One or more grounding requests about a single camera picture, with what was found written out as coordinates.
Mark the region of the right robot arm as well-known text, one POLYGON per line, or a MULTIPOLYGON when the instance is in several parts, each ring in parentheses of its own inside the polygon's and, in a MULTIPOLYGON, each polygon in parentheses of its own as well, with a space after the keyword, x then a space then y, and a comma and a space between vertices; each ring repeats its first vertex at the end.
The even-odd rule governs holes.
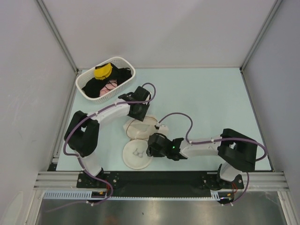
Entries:
POLYGON ((221 188, 229 187, 242 172, 254 172, 257 142, 239 132, 226 128, 215 137, 170 140, 162 133, 152 134, 147 141, 149 157, 166 157, 173 161, 202 156, 218 156, 225 162, 219 166, 216 182, 221 188))

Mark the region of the yellow bra with black straps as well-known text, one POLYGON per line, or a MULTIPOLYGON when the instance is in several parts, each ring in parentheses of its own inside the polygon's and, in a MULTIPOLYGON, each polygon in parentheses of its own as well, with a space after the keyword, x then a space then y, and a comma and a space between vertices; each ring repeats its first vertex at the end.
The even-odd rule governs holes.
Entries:
POLYGON ((111 63, 106 63, 101 66, 96 66, 94 69, 94 77, 97 80, 104 80, 112 73, 113 67, 111 63))

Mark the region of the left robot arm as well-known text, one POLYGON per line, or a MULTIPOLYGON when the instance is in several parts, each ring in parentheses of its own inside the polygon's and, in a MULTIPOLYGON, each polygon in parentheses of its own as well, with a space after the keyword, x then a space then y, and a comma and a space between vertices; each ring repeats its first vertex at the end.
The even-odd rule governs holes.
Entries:
POLYGON ((104 170, 95 153, 100 129, 120 117, 131 117, 143 121, 156 96, 144 86, 138 86, 134 92, 122 94, 111 105, 90 114, 77 111, 64 136, 63 153, 77 158, 83 172, 88 175, 87 182, 97 188, 103 184, 104 170))

